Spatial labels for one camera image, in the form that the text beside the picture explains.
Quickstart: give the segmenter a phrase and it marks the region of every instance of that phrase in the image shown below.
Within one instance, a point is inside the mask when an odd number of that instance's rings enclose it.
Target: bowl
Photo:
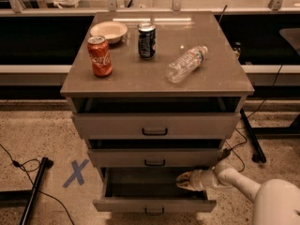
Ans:
[[[101,22],[91,28],[90,35],[104,36],[109,44],[113,44],[121,40],[122,36],[125,35],[128,28],[125,24],[120,22]]]

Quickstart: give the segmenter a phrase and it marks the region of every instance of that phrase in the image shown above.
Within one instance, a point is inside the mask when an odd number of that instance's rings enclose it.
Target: empty bottle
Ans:
[[[197,46],[185,52],[173,63],[170,63],[166,70],[166,76],[169,81],[172,83],[183,81],[189,73],[200,66],[207,52],[207,47]]]

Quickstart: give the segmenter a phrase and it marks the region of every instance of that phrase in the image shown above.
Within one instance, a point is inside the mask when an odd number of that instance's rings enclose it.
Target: soda can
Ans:
[[[156,27],[150,22],[141,22],[138,29],[140,57],[151,59],[156,53]]]
[[[109,43],[104,36],[90,37],[87,40],[94,74],[97,77],[109,76],[112,71]]]

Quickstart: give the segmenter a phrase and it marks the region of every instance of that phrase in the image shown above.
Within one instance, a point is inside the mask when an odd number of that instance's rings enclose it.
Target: drawer handle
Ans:
[[[165,136],[168,134],[166,127],[146,127],[142,128],[142,135],[144,136]]]
[[[144,166],[147,167],[163,167],[166,165],[166,160],[163,159],[161,163],[148,162],[146,159],[143,161]]]
[[[144,213],[149,216],[158,216],[162,215],[165,213],[165,209],[162,207],[161,210],[158,209],[147,209],[146,207],[144,208]]]

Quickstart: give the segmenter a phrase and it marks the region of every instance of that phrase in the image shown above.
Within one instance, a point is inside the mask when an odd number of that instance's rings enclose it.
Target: open drawer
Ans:
[[[104,140],[89,149],[100,167],[211,167],[221,155],[220,140]]]
[[[80,113],[73,122],[82,139],[227,139],[239,120],[225,113]]]
[[[176,177],[192,168],[108,168],[102,198],[94,200],[98,211],[140,212],[159,215],[168,212],[211,212],[216,201],[205,191],[193,192],[176,186]]]

